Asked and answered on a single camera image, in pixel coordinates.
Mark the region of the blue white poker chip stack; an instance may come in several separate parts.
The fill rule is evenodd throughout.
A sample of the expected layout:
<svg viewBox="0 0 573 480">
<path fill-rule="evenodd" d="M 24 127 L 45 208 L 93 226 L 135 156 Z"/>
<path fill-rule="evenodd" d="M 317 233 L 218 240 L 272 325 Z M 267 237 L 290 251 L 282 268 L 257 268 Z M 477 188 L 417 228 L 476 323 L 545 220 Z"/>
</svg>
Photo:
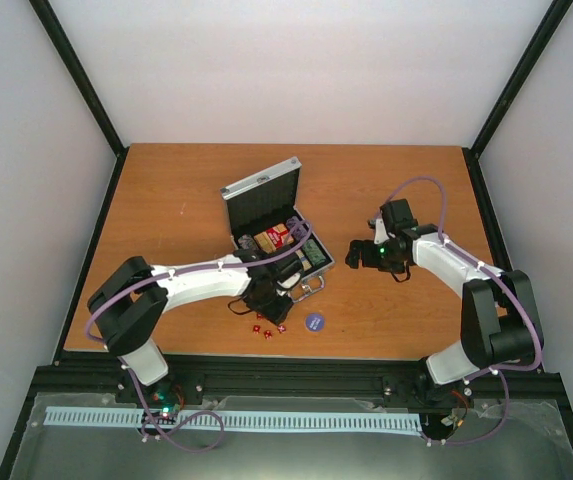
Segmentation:
<svg viewBox="0 0 573 480">
<path fill-rule="evenodd" d="M 258 250 L 259 247 L 255 239 L 248 234 L 244 234 L 237 239 L 237 243 L 240 248 L 247 250 Z"/>
</svg>

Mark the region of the green poker chip stack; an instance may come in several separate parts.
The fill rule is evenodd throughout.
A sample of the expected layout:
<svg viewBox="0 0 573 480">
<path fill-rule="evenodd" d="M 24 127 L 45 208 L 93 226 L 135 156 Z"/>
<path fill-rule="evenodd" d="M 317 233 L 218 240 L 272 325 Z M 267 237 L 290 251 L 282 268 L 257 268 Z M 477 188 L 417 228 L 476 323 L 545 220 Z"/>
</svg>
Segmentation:
<svg viewBox="0 0 573 480">
<path fill-rule="evenodd" d="M 303 246 L 303 251 L 309 262 L 318 267 L 326 262 L 326 256 L 323 250 L 317 245 L 313 239 L 309 239 Z"/>
</svg>

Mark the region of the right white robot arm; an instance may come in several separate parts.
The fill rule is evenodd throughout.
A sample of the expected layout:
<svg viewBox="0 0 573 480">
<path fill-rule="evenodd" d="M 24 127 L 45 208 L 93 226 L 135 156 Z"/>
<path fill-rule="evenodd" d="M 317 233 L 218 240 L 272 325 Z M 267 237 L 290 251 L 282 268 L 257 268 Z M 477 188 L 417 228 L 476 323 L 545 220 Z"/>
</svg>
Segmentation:
<svg viewBox="0 0 573 480">
<path fill-rule="evenodd" d="M 405 199 L 390 200 L 369 221 L 371 240 L 353 240 L 345 263 L 372 268 L 402 283 L 413 267 L 444 283 L 461 300 L 460 338 L 423 360 L 437 386 L 486 372 L 540 367 L 543 334 L 534 291 L 522 271 L 504 271 L 463 250 L 435 224 L 421 225 Z"/>
</svg>

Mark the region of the blue playing card deck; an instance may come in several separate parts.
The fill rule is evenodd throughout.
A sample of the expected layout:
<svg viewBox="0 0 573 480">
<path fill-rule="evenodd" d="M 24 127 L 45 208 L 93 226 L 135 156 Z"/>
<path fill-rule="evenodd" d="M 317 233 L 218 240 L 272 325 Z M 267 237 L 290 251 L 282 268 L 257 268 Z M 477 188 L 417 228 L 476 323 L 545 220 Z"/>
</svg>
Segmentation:
<svg viewBox="0 0 573 480">
<path fill-rule="evenodd" d="M 310 263 L 305 253 L 302 250 L 298 250 L 297 255 L 302 263 L 303 270 L 305 272 L 309 271 L 312 268 L 312 264 Z"/>
</svg>

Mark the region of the red playing card deck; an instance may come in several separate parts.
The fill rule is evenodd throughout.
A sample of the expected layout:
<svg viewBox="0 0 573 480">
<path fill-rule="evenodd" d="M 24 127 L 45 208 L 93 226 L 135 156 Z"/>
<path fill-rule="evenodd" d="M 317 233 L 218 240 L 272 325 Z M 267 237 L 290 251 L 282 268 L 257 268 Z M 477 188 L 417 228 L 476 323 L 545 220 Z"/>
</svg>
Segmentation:
<svg viewBox="0 0 573 480">
<path fill-rule="evenodd" d="M 265 253 L 274 253 L 294 242 L 284 223 L 278 223 L 253 236 L 258 247 Z"/>
</svg>

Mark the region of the aluminium poker case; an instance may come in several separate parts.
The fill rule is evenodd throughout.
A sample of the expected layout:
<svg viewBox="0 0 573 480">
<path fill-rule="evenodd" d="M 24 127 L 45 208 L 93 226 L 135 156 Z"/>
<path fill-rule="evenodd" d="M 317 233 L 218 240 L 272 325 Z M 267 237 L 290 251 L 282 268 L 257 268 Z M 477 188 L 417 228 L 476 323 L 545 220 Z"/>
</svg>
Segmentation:
<svg viewBox="0 0 573 480">
<path fill-rule="evenodd" d="M 324 274 L 335 261 L 296 207 L 302 164 L 296 157 L 247 176 L 220 189 L 226 204 L 233 243 L 274 254 L 303 241 L 295 250 L 303 272 L 291 294 L 295 302 L 325 288 Z"/>
</svg>

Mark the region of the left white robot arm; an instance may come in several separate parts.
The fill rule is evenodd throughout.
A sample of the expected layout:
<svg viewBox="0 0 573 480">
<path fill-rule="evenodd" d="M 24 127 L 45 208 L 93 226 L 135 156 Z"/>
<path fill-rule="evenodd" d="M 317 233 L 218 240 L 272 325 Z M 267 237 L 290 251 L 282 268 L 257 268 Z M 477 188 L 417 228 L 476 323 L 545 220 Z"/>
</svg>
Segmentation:
<svg viewBox="0 0 573 480">
<path fill-rule="evenodd" d="M 161 316 L 180 306 L 218 297 L 242 301 L 278 325 L 292 308 L 290 291 L 304 273 L 293 251 L 265 255 L 237 250 L 217 260 L 179 266 L 127 259 L 90 297 L 86 335 L 132 372 L 152 402 L 167 400 L 174 378 L 153 332 Z"/>
</svg>

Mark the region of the blue small blind button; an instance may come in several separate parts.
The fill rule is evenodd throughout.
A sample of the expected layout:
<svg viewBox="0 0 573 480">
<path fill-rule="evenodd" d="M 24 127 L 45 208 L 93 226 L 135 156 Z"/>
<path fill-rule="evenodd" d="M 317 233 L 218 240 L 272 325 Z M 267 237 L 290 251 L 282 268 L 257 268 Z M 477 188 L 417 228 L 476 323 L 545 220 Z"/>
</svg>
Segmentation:
<svg viewBox="0 0 573 480">
<path fill-rule="evenodd" d="M 309 332 L 320 332 L 325 327 L 325 318 L 319 313 L 306 316 L 305 327 Z"/>
</svg>

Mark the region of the purple poker chip stack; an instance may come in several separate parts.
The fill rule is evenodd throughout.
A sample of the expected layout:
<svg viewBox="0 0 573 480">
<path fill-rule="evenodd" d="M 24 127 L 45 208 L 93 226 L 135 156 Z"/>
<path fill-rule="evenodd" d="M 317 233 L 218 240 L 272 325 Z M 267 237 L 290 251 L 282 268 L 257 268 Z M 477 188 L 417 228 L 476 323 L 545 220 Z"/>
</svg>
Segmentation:
<svg viewBox="0 0 573 480">
<path fill-rule="evenodd" d="M 285 225 L 294 241 L 301 241 L 309 232 L 307 222 L 295 216 L 289 218 Z"/>
</svg>

